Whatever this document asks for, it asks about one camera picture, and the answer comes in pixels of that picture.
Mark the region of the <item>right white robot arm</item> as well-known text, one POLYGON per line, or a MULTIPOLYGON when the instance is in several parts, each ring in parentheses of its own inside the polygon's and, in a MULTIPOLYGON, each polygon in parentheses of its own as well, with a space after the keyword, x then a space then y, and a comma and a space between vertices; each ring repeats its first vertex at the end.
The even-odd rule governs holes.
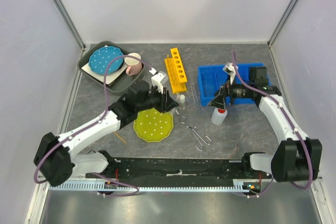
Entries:
POLYGON ((279 141, 274 155, 245 153, 241 159, 241 174, 251 179, 260 171, 269 173, 277 182, 296 184, 306 181, 310 186, 318 177, 322 144, 318 139, 310 138, 295 122, 280 90, 268 84, 266 67, 249 67, 248 83, 232 63, 226 64, 223 71, 228 74, 227 81, 208 103, 215 109, 213 123, 219 123, 219 117, 226 116, 228 104, 232 105, 236 99, 250 99, 265 115, 279 141))

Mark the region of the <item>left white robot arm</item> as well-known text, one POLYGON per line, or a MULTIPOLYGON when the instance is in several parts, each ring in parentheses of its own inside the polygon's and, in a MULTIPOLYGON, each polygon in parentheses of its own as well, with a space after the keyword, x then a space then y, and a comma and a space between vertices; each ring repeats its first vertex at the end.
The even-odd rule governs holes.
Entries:
POLYGON ((127 93, 91 121, 58 136, 49 132, 42 137, 34 158, 35 183, 41 182, 38 180, 39 173, 53 187, 75 175, 95 173, 103 178, 111 178, 115 173, 115 165, 106 154, 97 152, 82 155, 81 151, 132 123, 141 111, 154 108, 160 113, 166 113, 178 105, 167 88, 160 89, 146 81, 133 84, 127 93))

